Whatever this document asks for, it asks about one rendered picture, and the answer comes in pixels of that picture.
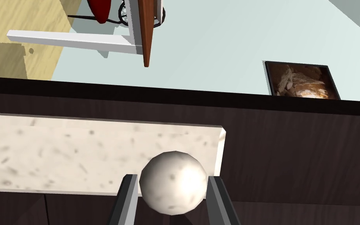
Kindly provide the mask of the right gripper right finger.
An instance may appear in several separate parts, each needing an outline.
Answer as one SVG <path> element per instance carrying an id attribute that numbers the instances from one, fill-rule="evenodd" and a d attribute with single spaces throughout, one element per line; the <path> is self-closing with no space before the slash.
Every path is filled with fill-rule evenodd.
<path id="1" fill-rule="evenodd" d="M 241 225 L 223 180 L 209 176 L 206 205 L 210 225 Z"/>

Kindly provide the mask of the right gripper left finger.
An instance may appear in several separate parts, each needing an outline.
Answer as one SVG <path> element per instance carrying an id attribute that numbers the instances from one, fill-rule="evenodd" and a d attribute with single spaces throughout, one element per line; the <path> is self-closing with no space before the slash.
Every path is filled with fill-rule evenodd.
<path id="1" fill-rule="evenodd" d="M 139 198 L 138 183 L 136 174 L 123 177 L 107 225 L 134 225 Z"/>

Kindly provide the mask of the white marble ball knob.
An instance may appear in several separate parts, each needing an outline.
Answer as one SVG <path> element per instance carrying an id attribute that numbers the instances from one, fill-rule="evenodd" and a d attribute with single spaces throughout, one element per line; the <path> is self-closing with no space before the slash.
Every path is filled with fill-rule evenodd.
<path id="1" fill-rule="evenodd" d="M 143 168 L 139 186 L 146 204 L 166 215 L 185 214 L 204 199 L 208 175 L 201 163 L 179 151 L 163 152 Z"/>

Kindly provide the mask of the white marble drawer front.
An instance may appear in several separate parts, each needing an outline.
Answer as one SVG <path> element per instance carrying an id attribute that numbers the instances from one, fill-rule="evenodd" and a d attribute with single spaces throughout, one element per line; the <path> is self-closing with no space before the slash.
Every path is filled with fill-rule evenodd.
<path id="1" fill-rule="evenodd" d="M 168 151 L 218 176 L 225 136 L 218 125 L 0 114 L 0 192 L 116 195 Z"/>

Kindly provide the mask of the dark brown wooden cabinet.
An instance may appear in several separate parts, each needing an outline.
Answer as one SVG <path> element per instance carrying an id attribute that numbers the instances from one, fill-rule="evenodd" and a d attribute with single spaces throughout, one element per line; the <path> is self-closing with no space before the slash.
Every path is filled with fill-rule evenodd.
<path id="1" fill-rule="evenodd" d="M 360 101 L 0 78 L 0 113 L 219 125 L 242 225 L 360 225 Z"/>

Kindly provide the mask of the framed brown picture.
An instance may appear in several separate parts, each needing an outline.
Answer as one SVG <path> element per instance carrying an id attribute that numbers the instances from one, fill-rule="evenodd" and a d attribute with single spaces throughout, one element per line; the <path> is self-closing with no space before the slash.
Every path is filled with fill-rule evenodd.
<path id="1" fill-rule="evenodd" d="M 326 65 L 264 61 L 270 94 L 340 100 Z"/>

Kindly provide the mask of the red chair with black wheels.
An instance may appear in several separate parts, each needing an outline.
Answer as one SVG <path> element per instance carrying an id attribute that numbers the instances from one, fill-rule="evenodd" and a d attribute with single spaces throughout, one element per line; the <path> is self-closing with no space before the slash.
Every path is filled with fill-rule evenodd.
<path id="1" fill-rule="evenodd" d="M 125 6 L 125 0 L 121 0 L 121 4 L 118 8 L 118 21 L 109 19 L 109 14 L 111 10 L 112 0 L 87 0 L 87 4 L 90 7 L 92 16 L 82 16 L 82 15 L 67 15 L 69 18 L 79 18 L 86 20 L 95 20 L 98 23 L 114 23 L 117 25 L 128 26 L 127 12 Z"/>

